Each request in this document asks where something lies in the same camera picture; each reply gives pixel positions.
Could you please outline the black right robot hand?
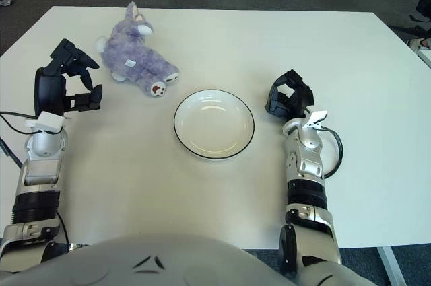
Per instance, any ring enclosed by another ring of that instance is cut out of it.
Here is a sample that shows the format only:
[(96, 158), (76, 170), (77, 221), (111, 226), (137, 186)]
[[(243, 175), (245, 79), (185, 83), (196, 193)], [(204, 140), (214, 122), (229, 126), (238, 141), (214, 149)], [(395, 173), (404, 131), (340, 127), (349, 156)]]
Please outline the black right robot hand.
[[(283, 85), (294, 90), (290, 96), (278, 90), (278, 87)], [(301, 76), (291, 69), (276, 79), (271, 86), (265, 110), (273, 116), (289, 121), (304, 118), (306, 107), (313, 104), (312, 90), (303, 82)]]

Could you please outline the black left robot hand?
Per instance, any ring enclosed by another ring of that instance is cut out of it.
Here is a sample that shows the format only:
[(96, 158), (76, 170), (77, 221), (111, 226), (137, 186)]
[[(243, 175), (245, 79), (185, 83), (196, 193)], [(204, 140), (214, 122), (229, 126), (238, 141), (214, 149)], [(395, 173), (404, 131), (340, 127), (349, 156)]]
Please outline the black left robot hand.
[[(36, 116), (48, 112), (63, 116), (66, 112), (100, 109), (102, 86), (93, 86), (89, 69), (99, 65), (74, 43), (62, 39), (51, 53), (51, 61), (37, 69), (34, 81), (34, 111)], [(78, 76), (88, 93), (67, 95), (66, 77)]]

